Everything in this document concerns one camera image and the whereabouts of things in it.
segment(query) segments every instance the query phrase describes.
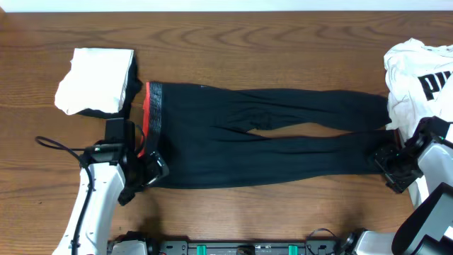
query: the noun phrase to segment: white background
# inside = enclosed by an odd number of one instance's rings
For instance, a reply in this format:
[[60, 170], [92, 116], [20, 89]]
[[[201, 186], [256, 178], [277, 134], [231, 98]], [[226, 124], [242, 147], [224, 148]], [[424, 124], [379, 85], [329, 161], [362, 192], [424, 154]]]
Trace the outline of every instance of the white background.
[[453, 0], [0, 0], [6, 12], [451, 11]]

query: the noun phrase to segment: green strip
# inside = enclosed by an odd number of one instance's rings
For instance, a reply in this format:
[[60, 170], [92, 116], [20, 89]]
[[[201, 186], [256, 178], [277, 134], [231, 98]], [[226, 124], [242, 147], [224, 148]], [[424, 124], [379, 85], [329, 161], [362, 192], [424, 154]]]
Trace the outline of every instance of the green strip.
[[297, 245], [289, 245], [288, 246], [288, 249], [289, 249], [289, 255], [297, 255]]
[[197, 246], [197, 255], [206, 255], [206, 245]]

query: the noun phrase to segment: black cable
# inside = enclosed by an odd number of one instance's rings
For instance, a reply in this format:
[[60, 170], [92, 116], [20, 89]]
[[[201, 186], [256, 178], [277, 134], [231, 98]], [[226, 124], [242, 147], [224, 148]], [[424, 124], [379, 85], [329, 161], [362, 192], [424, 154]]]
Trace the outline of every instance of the black cable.
[[144, 136], [144, 132], [143, 132], [143, 129], [142, 129], [142, 126], [141, 126], [141, 125], [136, 124], [135, 127], [137, 127], [137, 129], [140, 130], [140, 133], [142, 134], [142, 139], [143, 139], [143, 140], [142, 140], [142, 143], [141, 143], [141, 145], [140, 145], [140, 147], [137, 148], [137, 149], [135, 150], [135, 152], [134, 152], [136, 155], [138, 155], [138, 154], [143, 150], [143, 148], [144, 148], [144, 143], [145, 143], [146, 137]]
[[[311, 250], [311, 245], [308, 244], [308, 241], [309, 239], [314, 235], [316, 234], [317, 232], [321, 232], [321, 231], [327, 231], [329, 233], [332, 234], [333, 238], [336, 239], [336, 241], [340, 240], [340, 238], [338, 238], [337, 236], [335, 236], [334, 233], [332, 233], [332, 231], [330, 231], [329, 229], [326, 229], [326, 228], [319, 228], [319, 229], [316, 229], [314, 230], [311, 234], [309, 234], [309, 236], [306, 238], [305, 242], [306, 242], [306, 248], [310, 251], [311, 255], [317, 255], [315, 254], [312, 250]], [[329, 254], [326, 254], [326, 255], [335, 255], [335, 251], [332, 251], [331, 253]]]
[[[46, 142], [48, 142], [50, 144], [53, 144], [53, 145], [56, 145], [56, 146], [45, 144], [45, 143], [41, 142], [41, 140], [46, 141]], [[88, 207], [88, 202], [90, 201], [90, 197], [91, 197], [91, 194], [92, 194], [93, 189], [94, 189], [93, 177], [91, 175], [91, 172], [88, 170], [88, 164], [79, 155], [77, 155], [76, 152], [74, 152], [74, 150], [80, 150], [80, 149], [70, 149], [70, 148], [60, 144], [59, 142], [56, 142], [54, 140], [51, 140], [49, 138], [42, 137], [42, 136], [35, 137], [35, 141], [39, 145], [42, 145], [42, 146], [47, 147], [47, 148], [59, 149], [59, 150], [67, 151], [68, 153], [70, 153], [70, 155], [72, 155], [73, 157], [75, 157], [79, 161], [81, 167], [83, 169], [85, 169], [86, 175], [88, 176], [88, 191], [86, 193], [84, 205], [82, 206], [82, 210], [81, 210], [79, 218], [77, 220], [76, 229], [74, 230], [74, 236], [73, 236], [73, 238], [71, 240], [71, 254], [72, 255], [77, 255], [77, 248], [79, 247], [80, 228], [81, 228], [82, 222], [84, 220], [85, 212], [86, 212], [86, 209]]]

